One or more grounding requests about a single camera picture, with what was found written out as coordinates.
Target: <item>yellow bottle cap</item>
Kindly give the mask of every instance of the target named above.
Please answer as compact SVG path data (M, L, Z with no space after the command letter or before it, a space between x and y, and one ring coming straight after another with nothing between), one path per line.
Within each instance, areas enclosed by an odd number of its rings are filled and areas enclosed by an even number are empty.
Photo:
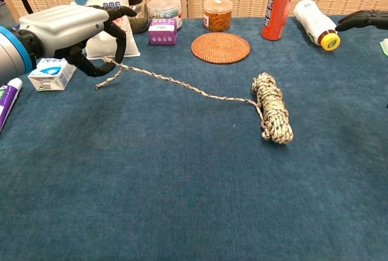
M340 42L341 39L336 33L329 33L322 38L321 46L326 51L332 51L339 46Z

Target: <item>white box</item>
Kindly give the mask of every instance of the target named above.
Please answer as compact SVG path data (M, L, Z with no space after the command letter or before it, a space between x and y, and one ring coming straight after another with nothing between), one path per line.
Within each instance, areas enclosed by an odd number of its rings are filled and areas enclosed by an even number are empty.
M42 58L28 78L38 91L65 90L76 69L65 59Z

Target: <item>toothpaste tube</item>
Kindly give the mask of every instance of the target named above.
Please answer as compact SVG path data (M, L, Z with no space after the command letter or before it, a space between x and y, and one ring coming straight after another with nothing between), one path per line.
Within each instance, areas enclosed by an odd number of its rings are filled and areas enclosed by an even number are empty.
M7 85L0 87L0 132L18 97L22 85L23 82L20 79L14 78Z

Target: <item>red can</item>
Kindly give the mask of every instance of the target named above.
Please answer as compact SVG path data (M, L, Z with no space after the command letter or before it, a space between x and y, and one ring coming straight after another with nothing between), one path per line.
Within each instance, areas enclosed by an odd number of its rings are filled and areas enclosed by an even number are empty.
M268 0L261 36L268 40L279 40L290 10L291 0Z

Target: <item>coiled rope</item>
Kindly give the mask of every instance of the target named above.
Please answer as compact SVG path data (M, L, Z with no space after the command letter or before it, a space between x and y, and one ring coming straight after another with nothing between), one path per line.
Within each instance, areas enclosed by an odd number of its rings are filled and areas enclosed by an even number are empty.
M111 56L104 57L104 61L112 62L119 66L120 69L114 76L106 79L100 84L96 84L95 90L107 85L109 82L116 79L118 76L120 76L124 69L140 72L157 79L162 79L164 81L169 81L174 84L181 85L188 88L189 90L195 91L196 93L211 99L217 99L221 101L247 102L248 104L253 105L259 114L261 119L261 128L263 129L262 137L265 140L271 139L275 143L286 144L293 139L293 131L289 124L289 112L284 105L283 94L276 86L275 79L268 73L261 73L257 78L253 78L252 92L257 96L257 102L254 102L251 99L243 99L240 97L214 96L212 94L207 94L206 92L193 87L190 84L177 81L174 78L165 77L163 75L156 74L144 69L119 64Z

